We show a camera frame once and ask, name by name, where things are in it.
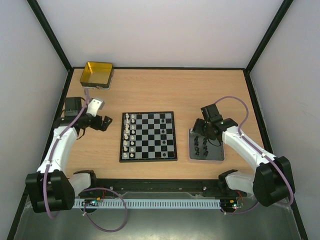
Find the pink tray of black pieces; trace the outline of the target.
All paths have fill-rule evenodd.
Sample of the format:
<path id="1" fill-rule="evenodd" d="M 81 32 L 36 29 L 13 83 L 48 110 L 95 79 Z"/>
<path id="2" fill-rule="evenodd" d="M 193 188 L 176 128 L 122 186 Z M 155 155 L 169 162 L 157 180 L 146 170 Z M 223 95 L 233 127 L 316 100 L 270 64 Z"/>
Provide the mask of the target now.
<path id="1" fill-rule="evenodd" d="M 188 131 L 188 158 L 195 163 L 220 163 L 225 160 L 224 145 L 193 131 Z"/>

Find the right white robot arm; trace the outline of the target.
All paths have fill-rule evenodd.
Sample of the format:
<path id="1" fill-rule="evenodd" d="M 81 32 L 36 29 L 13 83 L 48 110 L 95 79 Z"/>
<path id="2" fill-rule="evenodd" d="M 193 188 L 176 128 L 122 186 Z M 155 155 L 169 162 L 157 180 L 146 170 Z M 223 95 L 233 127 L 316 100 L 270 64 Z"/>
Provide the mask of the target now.
<path id="1" fill-rule="evenodd" d="M 268 207 L 275 203 L 294 201 L 295 185 L 290 161 L 260 147 L 231 118 L 223 118 L 217 106 L 201 108 L 203 118 L 189 130 L 189 158 L 195 161 L 223 161 L 224 145 L 235 150 L 252 168 L 253 174 L 231 169 L 218 176 L 218 191 L 229 196 L 234 191 L 253 195 L 258 203 Z"/>

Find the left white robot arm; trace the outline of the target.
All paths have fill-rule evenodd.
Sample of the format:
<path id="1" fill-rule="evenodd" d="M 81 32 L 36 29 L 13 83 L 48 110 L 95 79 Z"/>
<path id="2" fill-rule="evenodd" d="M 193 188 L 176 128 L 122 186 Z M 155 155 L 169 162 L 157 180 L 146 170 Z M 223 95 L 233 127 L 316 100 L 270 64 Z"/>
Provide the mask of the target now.
<path id="1" fill-rule="evenodd" d="M 95 178 L 92 170 L 81 170 L 72 177 L 66 176 L 69 156 L 80 133 L 87 128 L 104 132 L 111 124 L 108 116 L 98 111 L 104 101 L 90 97 L 67 97 L 62 115 L 53 123 L 53 137 L 47 154 L 35 173 L 25 179 L 26 189 L 35 213 L 70 210 L 75 198 L 89 188 Z"/>

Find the black and grey chessboard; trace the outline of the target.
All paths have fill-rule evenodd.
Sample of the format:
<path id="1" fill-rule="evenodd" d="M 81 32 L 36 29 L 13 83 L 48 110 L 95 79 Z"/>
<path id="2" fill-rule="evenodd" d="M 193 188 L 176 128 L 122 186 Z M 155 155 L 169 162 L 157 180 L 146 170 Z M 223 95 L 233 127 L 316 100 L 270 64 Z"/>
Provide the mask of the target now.
<path id="1" fill-rule="evenodd" d="M 121 119 L 119 162 L 177 161 L 173 111 L 124 112 Z"/>

